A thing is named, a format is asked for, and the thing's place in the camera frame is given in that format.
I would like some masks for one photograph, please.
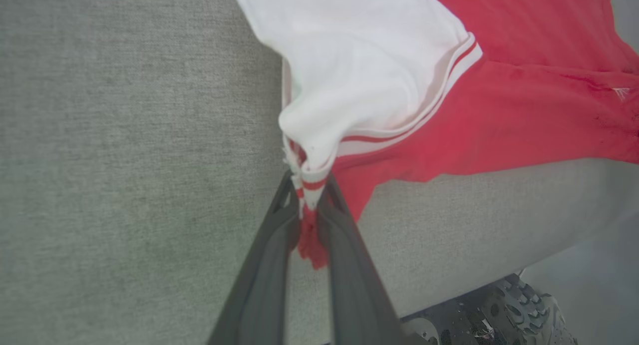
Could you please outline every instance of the gray upholstery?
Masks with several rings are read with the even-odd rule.
[[[0,344],[201,344],[285,170],[280,69],[235,0],[0,0]],[[405,315],[632,221],[637,184],[394,182],[360,228]],[[326,271],[291,273],[289,343],[325,343]]]

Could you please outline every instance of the red fabric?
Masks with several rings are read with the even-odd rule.
[[[440,2],[475,34],[484,56],[409,138],[336,161],[356,220],[375,186],[390,179],[425,182],[578,158],[639,163],[639,56],[617,35],[610,0]],[[319,242],[315,227],[305,227],[301,243],[319,268],[326,255],[308,245]]]

